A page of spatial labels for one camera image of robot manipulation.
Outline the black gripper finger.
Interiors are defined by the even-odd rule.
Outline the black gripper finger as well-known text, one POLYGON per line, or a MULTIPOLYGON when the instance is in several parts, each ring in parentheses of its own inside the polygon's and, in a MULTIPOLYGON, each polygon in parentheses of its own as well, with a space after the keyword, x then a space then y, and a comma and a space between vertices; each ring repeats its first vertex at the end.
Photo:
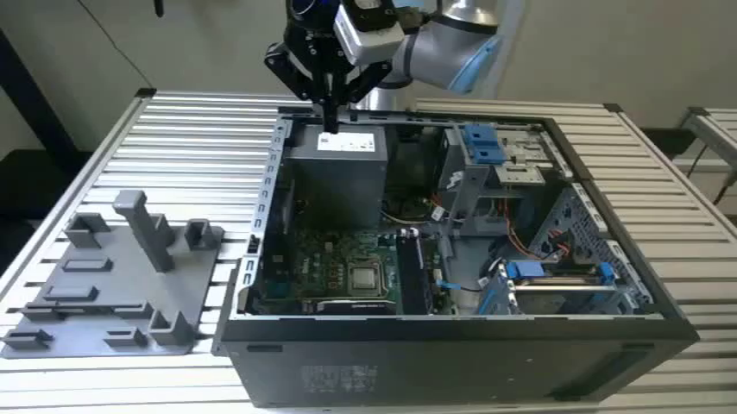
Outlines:
POLYGON ((332 101, 327 84, 327 73, 315 48, 307 49, 302 60, 288 49, 284 42, 268 46, 264 64, 287 86, 292 94, 303 101, 311 101, 322 109, 323 131, 332 131, 332 101))
POLYGON ((331 131, 339 131, 338 112, 348 103, 358 103, 391 72, 390 62, 371 63, 355 78, 347 81, 354 67, 347 64, 332 73, 331 79, 331 131))

